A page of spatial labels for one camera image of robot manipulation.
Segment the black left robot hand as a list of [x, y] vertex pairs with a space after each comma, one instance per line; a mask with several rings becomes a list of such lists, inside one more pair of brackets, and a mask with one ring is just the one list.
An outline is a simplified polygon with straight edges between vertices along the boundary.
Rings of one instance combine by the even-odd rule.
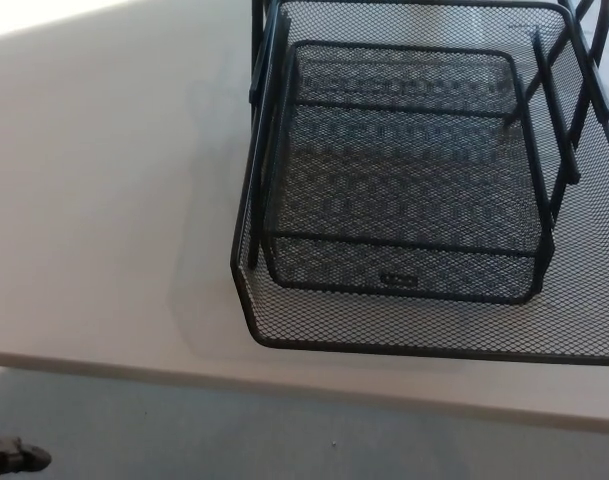
[[19, 437], [0, 437], [0, 476], [39, 472], [52, 462], [44, 449], [25, 443]]

